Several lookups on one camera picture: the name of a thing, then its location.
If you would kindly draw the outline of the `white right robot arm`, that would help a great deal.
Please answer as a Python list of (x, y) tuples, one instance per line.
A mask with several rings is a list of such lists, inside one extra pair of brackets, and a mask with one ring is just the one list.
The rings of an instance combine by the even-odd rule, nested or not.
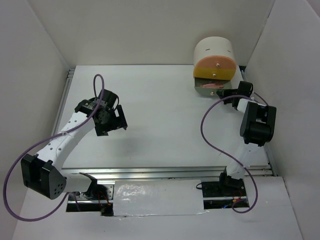
[(251, 98), (253, 84), (241, 81), (236, 89), (219, 90), (223, 103), (243, 114), (239, 135), (241, 137), (235, 158), (242, 164), (232, 161), (219, 176), (218, 192), (223, 196), (242, 196), (244, 191), (245, 168), (255, 163), (261, 148), (272, 140), (275, 131), (277, 108), (261, 104)]

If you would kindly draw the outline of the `cream round drawer organizer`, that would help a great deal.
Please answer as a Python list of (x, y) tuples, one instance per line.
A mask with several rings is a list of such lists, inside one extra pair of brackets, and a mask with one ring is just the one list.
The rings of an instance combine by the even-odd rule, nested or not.
[(224, 37), (211, 36), (198, 42), (193, 53), (193, 67), (200, 59), (208, 56), (226, 56), (236, 63), (232, 43)]

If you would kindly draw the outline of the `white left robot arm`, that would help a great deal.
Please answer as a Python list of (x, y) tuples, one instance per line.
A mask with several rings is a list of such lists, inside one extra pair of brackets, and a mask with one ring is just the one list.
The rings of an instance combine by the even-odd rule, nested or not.
[(110, 131), (128, 127), (117, 94), (102, 90), (98, 97), (78, 103), (70, 120), (44, 148), (35, 155), (26, 154), (21, 160), (23, 184), (54, 200), (64, 192), (79, 192), (86, 199), (106, 192), (93, 176), (84, 172), (63, 175), (61, 169), (82, 138), (95, 130), (98, 137)]

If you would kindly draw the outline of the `orange drawer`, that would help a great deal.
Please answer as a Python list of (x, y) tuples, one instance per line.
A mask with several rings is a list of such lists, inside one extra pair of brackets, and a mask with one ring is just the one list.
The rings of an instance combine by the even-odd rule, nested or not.
[(227, 56), (223, 55), (211, 55), (200, 59), (195, 67), (199, 68), (220, 68), (225, 70), (234, 70), (236, 68), (236, 62)]

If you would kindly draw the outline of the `pink makeup palette card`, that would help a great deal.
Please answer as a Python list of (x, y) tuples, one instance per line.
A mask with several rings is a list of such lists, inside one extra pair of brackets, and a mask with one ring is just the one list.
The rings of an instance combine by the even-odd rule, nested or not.
[(224, 85), (221, 82), (210, 82), (200, 85), (201, 88), (211, 88), (211, 89), (223, 89)]

